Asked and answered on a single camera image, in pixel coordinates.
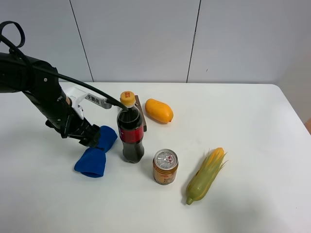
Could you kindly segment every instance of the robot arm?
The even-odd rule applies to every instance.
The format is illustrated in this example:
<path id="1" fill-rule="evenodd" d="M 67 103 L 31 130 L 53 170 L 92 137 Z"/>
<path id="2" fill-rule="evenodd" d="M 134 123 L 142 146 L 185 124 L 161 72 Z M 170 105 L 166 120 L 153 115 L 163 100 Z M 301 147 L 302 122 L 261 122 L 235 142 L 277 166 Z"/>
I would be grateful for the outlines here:
<path id="1" fill-rule="evenodd" d="M 5 42 L 6 38 L 1 35 L 3 28 L 1 25 L 3 24 L 0 24 L 0 41 Z M 47 118 L 46 125 L 60 133 L 62 138 L 76 138 L 84 146 L 97 147 L 98 139 L 101 136 L 99 127 L 91 125 L 84 118 L 83 110 L 79 105 L 79 102 L 85 97 L 92 101 L 93 95 L 74 88 L 69 90 L 69 96 L 67 96 L 58 82 L 58 77 L 64 76 L 58 74 L 57 69 L 45 61 L 25 55 L 22 60 L 18 53 L 20 52 L 18 47 L 10 48 L 9 54 L 0 53 L 0 93 L 22 91 Z M 100 94 L 103 93 L 94 87 L 92 90 L 98 91 Z M 104 108 L 110 108 L 111 104 L 126 108 L 114 98 L 105 93 L 104 95 L 108 98 L 104 100 L 97 98 L 95 103 Z"/>

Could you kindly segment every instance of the table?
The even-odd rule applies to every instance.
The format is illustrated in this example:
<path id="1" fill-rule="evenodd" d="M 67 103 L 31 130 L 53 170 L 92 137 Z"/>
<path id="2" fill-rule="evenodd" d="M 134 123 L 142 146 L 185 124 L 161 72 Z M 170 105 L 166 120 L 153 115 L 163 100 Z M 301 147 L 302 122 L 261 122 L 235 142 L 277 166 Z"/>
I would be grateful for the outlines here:
<path id="1" fill-rule="evenodd" d="M 146 117 L 145 155 L 122 160 L 118 139 L 104 177 L 73 171 L 85 147 L 61 139 L 22 93 L 1 94 L 1 233 L 311 232 L 311 136 L 271 84 L 89 83 L 171 106 L 170 124 Z M 73 86 L 62 83 L 64 89 Z M 117 131 L 117 112 L 83 100 L 85 117 Z M 205 198 L 185 205 L 185 188 L 209 149 L 228 162 Z M 174 183 L 152 178 L 152 159 L 174 150 Z"/>

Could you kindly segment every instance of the yellow bottle cap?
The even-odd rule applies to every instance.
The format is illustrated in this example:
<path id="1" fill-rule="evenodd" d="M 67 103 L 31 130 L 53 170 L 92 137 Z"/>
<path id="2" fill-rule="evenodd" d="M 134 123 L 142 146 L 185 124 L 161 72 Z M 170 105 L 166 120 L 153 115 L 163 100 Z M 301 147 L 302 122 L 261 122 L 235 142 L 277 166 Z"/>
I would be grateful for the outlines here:
<path id="1" fill-rule="evenodd" d="M 132 106 L 135 104 L 135 95 L 131 91 L 124 91 L 121 93 L 120 100 L 125 106 Z"/>

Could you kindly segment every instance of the red bottle label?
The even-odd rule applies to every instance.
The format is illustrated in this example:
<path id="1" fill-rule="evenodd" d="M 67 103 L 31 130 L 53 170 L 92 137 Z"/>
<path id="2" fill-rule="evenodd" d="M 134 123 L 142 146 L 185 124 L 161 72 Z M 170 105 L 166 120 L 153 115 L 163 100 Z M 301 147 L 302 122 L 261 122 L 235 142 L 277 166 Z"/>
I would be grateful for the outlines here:
<path id="1" fill-rule="evenodd" d="M 124 130 L 119 128 L 120 139 L 123 142 L 134 143 L 138 142 L 144 136 L 143 126 L 141 125 L 135 130 Z"/>

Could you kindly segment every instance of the can lid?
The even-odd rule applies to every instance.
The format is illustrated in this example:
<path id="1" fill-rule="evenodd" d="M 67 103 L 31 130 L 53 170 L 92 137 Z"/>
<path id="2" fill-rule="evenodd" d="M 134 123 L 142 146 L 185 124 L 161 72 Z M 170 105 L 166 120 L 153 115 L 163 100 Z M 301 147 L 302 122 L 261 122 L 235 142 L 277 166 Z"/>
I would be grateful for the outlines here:
<path id="1" fill-rule="evenodd" d="M 124 91 L 121 93 L 120 101 L 125 106 L 132 106 L 135 104 L 135 95 L 131 91 Z"/>
<path id="2" fill-rule="evenodd" d="M 178 158 L 174 151 L 162 149 L 155 154 L 154 162 L 162 170 L 171 170 L 177 166 Z"/>

